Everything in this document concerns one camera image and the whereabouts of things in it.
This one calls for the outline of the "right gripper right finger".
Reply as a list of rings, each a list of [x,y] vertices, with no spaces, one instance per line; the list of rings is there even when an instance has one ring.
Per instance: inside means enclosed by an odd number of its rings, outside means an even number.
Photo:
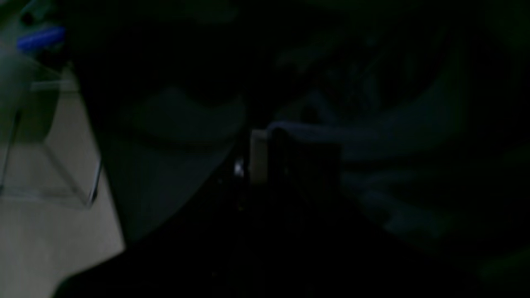
[[[295,138],[273,128],[268,140],[268,180],[277,189],[290,186],[304,199],[339,196],[341,147]]]

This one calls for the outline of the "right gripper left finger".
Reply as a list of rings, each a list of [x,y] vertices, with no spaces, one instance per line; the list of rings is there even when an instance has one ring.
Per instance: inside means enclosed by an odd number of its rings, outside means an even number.
[[[265,185],[268,178],[267,130],[252,130],[246,148],[246,155],[236,159],[234,176],[244,178],[250,185]]]

